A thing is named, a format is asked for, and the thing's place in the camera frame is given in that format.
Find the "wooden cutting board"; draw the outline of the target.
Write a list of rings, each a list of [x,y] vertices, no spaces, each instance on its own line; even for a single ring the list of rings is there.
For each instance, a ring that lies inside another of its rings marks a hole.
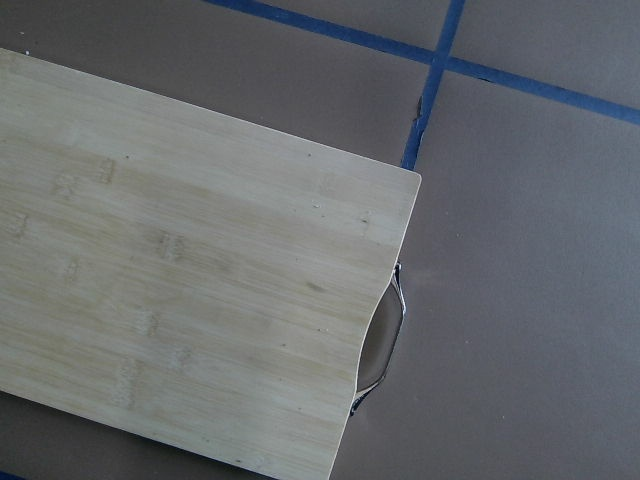
[[[326,479],[412,171],[1,54],[1,388]]]

